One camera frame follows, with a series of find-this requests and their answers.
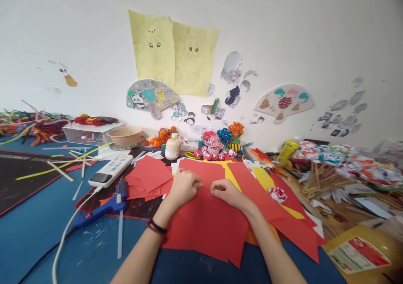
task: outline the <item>white glue bottle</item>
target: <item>white glue bottle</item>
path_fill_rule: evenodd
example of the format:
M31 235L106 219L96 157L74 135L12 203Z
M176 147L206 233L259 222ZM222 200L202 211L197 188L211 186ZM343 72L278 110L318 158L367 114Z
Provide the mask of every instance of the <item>white glue bottle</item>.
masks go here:
M181 142L178 139L177 133L172 133L171 138L168 139L165 148L165 158L168 160L175 160L179 156L179 148L181 147Z

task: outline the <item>electrical cord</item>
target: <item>electrical cord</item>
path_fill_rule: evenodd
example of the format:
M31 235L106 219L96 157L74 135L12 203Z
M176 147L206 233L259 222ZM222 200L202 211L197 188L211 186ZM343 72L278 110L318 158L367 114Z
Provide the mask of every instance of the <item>electrical cord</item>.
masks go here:
M73 228L70 230L70 232L66 235L66 239L67 239L68 237L70 237L77 229L78 229L77 227L73 227ZM22 277L20 281L18 281L18 284L21 284L22 282L24 282L25 279L31 274L31 272L33 272L34 269L38 266L38 264L41 263L41 261L42 261L43 259L45 259L45 258L47 257L47 255L50 254L57 246L59 246L59 244L60 244L60 241L57 242L51 249L49 249L42 257L40 257L40 258L38 259L38 261L36 261L36 263L31 267L31 269L28 270L28 272L25 274L25 276Z
M59 256L60 256L60 252L62 250L64 240L66 238L66 233L67 233L67 230L68 230L70 224L73 222L75 216L80 211L80 209L84 206L84 204L87 203L87 201L90 200L92 198L92 196L94 196L96 193L98 193L101 189L102 189L102 187L97 187L94 190L94 192L77 208L77 210L71 216L70 221L67 223L67 226L64 229L64 232L63 232L63 235L62 235L62 239L60 240L60 245L59 245L59 248L58 248L58 252L56 253L55 260L53 261L53 266L52 266L52 282L53 282L53 284L58 284L58 279L57 279L57 275L56 275L56 268L57 268L57 265L58 265L58 259L59 259Z

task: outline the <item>black mat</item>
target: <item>black mat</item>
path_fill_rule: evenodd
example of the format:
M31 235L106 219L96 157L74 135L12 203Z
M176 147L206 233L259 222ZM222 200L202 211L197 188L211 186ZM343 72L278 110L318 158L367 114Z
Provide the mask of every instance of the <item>black mat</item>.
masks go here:
M28 179L16 180L18 177L48 171L52 167L46 163L46 160L69 161L72 159L0 150L0 216L61 176L58 172L53 171Z

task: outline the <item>yellow bottle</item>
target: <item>yellow bottle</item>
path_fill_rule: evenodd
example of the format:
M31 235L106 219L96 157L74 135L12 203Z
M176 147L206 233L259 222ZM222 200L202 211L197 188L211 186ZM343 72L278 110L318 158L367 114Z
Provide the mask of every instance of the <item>yellow bottle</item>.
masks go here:
M287 140L281 150L281 153L277 157L276 161L282 165L287 166L292 154L299 148L299 140L301 137L294 136L293 139Z
M349 284L391 284L389 279L401 273L403 217L376 226L359 224L323 246Z

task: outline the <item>white power strip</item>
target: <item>white power strip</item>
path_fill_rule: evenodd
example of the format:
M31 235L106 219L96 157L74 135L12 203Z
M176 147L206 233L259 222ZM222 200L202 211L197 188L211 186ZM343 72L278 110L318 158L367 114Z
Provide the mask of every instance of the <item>white power strip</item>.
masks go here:
M99 170L88 181L89 185L94 187L109 187L119 175L130 165L133 160L131 155L118 155L107 165Z

